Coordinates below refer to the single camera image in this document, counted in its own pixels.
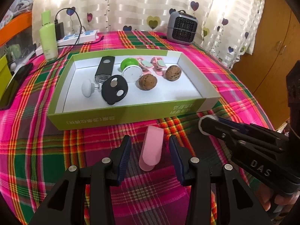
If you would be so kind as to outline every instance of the white roller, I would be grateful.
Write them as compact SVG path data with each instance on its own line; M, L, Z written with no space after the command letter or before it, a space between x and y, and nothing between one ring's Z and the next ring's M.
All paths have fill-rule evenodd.
M85 97L90 97L95 91L95 84L90 79L86 79L81 86L81 92Z
M122 72L122 77L126 80L127 83L133 83L139 80L143 75L143 70L137 65L130 65L124 68Z
M205 118L215 119L215 120L217 120L217 121L218 121L219 119L218 119L218 117L217 117L216 115L205 115L205 116L203 116L203 117L201 117L201 118L199 119L198 128L199 128L200 132L201 132L202 134L204 134L204 135L210 135L210 134L208 134L207 132L204 132L203 129L202 129L202 127L201 127L201 122L202 122L202 120L205 119Z

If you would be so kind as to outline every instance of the finger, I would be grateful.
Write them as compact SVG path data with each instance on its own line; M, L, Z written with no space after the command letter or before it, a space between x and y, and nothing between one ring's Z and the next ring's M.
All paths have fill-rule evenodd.
M264 203L264 204L262 204L262 207L267 212L271 208L271 203L270 202Z
M282 197L281 195L277 195L275 197L274 202L278 205L293 205L296 203L297 199L299 198L300 192L297 191L295 193L293 193L292 196L287 196L287 197Z
M289 213L290 210L293 208L294 205L286 205L282 209L282 213Z
M254 192L254 194L255 194L256 198L259 200L259 202L261 203L261 205L263 206L265 202L263 201L261 195L257 192Z
M265 184L260 184L256 193L263 203L267 203L273 195L273 191Z

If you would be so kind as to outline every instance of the phone screen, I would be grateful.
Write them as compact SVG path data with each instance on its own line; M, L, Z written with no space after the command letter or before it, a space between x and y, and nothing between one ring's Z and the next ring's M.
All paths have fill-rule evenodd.
M6 87L5 92L3 93L3 96L0 100L0 110L8 109L10 108L20 86L22 85L23 81L28 76L32 64L27 64L23 67L21 67L16 74L13 76L12 80Z

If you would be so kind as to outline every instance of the orange shelf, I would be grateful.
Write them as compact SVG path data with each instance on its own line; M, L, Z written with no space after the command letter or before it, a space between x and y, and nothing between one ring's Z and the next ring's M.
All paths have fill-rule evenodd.
M0 47L32 24L32 12L23 13L0 29Z

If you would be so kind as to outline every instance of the green box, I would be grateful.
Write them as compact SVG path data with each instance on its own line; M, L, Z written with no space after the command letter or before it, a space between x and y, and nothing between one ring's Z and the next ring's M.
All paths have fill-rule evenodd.
M6 55L4 55L0 58L0 99L2 98L11 78L12 76L7 66Z
M170 82L157 77L157 85L142 91L137 83L128 84L128 93L110 106L95 90L90 98L81 93L84 79L93 82L101 57L115 56L113 75L121 74L119 64L127 57L162 57L167 66L178 65L181 77ZM93 128L160 119L211 110L220 95L205 75L182 52L153 49L117 49L73 55L56 85L48 109L48 118L59 130Z

